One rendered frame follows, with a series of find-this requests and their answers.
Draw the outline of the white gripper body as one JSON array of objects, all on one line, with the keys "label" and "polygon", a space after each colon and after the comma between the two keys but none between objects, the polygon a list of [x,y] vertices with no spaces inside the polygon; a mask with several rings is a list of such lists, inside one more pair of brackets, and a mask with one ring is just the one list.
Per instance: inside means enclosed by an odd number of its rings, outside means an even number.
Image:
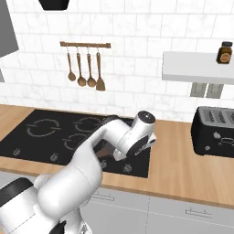
[{"label": "white gripper body", "polygon": [[121,151],[119,151],[118,149],[115,149],[114,151],[113,151],[113,157],[114,157],[114,159],[116,160],[116,161],[121,161],[121,160],[123,160],[123,159],[126,159],[126,155],[125,154],[123,154]]}]

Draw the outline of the dark brown pan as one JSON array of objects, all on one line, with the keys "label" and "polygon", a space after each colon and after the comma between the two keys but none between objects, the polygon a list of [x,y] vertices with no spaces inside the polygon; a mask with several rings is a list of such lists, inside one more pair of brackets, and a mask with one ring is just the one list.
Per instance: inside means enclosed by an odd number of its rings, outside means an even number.
[{"label": "dark brown pan", "polygon": [[104,157],[112,157],[114,147],[107,141],[101,140],[94,148],[94,153],[99,159]]}]

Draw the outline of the grey drawer front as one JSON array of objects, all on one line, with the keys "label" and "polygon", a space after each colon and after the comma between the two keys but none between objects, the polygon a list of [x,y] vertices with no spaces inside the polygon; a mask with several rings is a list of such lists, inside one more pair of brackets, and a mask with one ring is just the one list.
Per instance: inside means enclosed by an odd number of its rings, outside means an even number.
[{"label": "grey drawer front", "polygon": [[[186,214],[186,209],[212,214],[202,218]],[[150,197],[147,217],[147,234],[234,234],[234,210]]]},{"label": "grey drawer front", "polygon": [[115,200],[91,198],[80,209],[93,234],[146,233],[148,196],[107,188],[99,188],[95,193],[111,195]]},{"label": "grey drawer front", "polygon": [[0,188],[18,179],[19,177],[25,177],[29,179],[31,182],[34,182],[36,180],[34,176],[30,176],[30,175],[20,175],[20,174],[7,173],[7,172],[0,171]]}]

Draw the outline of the wooden spatula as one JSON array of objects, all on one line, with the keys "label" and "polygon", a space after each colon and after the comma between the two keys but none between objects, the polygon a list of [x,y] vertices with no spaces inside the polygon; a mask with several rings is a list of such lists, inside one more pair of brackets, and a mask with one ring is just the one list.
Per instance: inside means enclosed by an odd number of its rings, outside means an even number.
[{"label": "wooden spatula", "polygon": [[105,84],[103,79],[101,78],[101,54],[100,52],[96,53],[97,59],[97,68],[98,68],[98,79],[96,83],[96,90],[105,91]]}]

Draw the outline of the wooden ladle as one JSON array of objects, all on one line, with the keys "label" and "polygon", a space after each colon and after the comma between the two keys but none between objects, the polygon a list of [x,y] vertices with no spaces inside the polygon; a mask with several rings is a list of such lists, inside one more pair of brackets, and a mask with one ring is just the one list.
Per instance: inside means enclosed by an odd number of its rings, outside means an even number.
[{"label": "wooden ladle", "polygon": [[91,73],[91,57],[90,51],[87,50],[87,60],[88,60],[88,68],[89,68],[89,78],[87,80],[88,86],[94,88],[96,86],[96,80],[92,77]]}]

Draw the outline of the black hob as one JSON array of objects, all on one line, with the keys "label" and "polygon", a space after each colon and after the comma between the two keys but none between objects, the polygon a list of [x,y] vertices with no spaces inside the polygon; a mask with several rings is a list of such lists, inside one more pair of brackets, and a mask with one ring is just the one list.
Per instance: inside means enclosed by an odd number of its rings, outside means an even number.
[{"label": "black hob", "polygon": [[[0,155],[53,165],[67,165],[79,143],[99,126],[103,119],[102,115],[34,110],[0,141]],[[18,156],[13,155],[16,148],[21,150]],[[107,162],[107,167],[102,169],[104,172],[146,178],[150,153],[151,150],[147,148],[136,157],[121,161],[116,161],[113,156],[98,159],[100,163],[103,160]],[[50,160],[53,154],[58,155],[56,162]],[[132,166],[131,172],[123,171],[125,164]]]}]

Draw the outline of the wooden round spoon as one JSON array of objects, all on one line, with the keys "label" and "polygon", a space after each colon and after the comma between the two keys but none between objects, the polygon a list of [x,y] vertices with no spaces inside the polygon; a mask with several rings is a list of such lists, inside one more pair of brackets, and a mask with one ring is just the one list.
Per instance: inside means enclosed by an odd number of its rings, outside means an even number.
[{"label": "wooden round spoon", "polygon": [[78,84],[81,87],[84,87],[86,85],[86,80],[85,78],[82,76],[82,72],[81,72],[81,60],[80,60],[80,53],[77,52],[77,62],[78,62],[78,67],[79,67],[79,78],[78,78]]}]

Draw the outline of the small wooden spoon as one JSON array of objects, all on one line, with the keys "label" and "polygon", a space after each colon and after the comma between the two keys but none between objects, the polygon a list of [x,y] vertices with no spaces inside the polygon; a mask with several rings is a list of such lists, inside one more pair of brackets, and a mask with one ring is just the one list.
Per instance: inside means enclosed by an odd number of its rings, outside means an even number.
[{"label": "small wooden spoon", "polygon": [[[71,67],[71,60],[70,60],[69,51],[67,51],[67,57],[68,57],[69,67]],[[76,76],[75,76],[75,74],[72,72],[72,68],[69,69],[68,78],[69,78],[70,81],[75,81],[75,80],[76,80]]]}]

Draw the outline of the black toaster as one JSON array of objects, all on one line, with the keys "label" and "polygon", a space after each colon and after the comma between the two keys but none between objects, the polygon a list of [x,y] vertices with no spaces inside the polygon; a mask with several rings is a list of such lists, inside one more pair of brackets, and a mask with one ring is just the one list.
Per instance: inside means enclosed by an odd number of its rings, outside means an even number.
[{"label": "black toaster", "polygon": [[199,106],[190,133],[196,154],[234,158],[234,109]]}]

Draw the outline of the brown spice jar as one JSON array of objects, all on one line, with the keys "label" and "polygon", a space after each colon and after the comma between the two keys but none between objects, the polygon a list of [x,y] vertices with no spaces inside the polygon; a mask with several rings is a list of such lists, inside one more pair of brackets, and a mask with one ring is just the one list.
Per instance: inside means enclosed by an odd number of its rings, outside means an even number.
[{"label": "brown spice jar", "polygon": [[216,62],[218,64],[229,64],[232,55],[232,42],[223,41],[218,50]]}]

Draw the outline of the black range hood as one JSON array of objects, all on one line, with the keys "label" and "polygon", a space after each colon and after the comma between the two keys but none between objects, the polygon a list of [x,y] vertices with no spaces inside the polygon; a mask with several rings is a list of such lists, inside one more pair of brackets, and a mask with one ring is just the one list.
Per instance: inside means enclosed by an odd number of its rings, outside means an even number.
[{"label": "black range hood", "polygon": [[68,8],[69,0],[38,0],[44,10],[63,11]]}]

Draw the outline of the grey wall socket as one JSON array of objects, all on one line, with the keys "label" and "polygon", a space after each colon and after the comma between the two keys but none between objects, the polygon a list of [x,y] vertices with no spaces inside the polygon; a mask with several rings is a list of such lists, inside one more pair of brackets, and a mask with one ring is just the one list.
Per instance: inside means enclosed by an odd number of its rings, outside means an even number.
[{"label": "grey wall socket", "polygon": [[207,89],[207,98],[219,99],[223,91],[223,84],[209,84]]},{"label": "grey wall socket", "polygon": [[203,98],[206,92],[207,84],[194,82],[191,87],[190,96]]}]

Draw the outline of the wooden utensil rail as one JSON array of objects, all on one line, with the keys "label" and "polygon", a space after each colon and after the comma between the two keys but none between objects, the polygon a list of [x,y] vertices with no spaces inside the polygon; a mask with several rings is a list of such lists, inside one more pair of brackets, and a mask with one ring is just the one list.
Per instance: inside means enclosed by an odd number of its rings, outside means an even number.
[{"label": "wooden utensil rail", "polygon": [[76,47],[76,48],[111,48],[111,43],[77,43],[77,42],[59,42],[61,47]]}]

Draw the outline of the white wall shelf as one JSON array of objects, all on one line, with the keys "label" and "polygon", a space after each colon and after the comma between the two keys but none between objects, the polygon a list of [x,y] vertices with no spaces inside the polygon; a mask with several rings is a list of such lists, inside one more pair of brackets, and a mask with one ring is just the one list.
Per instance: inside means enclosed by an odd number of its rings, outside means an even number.
[{"label": "white wall shelf", "polygon": [[218,64],[214,53],[166,51],[162,80],[234,85],[234,58]]}]

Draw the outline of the grey wall cupboard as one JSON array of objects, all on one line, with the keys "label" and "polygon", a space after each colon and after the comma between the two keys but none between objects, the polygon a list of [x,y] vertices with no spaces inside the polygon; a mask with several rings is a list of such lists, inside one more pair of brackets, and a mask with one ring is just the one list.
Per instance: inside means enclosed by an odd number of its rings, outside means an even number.
[{"label": "grey wall cupboard", "polygon": [[18,51],[16,34],[6,0],[0,0],[0,58]]}]

